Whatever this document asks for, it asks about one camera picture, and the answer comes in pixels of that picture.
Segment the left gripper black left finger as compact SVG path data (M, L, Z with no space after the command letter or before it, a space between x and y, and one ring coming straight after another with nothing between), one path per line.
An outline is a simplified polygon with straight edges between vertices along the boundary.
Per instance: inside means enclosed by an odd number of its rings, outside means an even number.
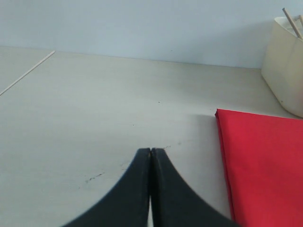
M151 150L137 150L115 186L66 227L146 227L149 214Z

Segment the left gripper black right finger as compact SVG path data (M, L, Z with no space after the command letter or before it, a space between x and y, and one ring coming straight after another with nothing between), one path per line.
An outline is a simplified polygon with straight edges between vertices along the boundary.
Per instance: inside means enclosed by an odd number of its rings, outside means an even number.
M151 209L155 227L237 227L184 181L165 150L151 150Z

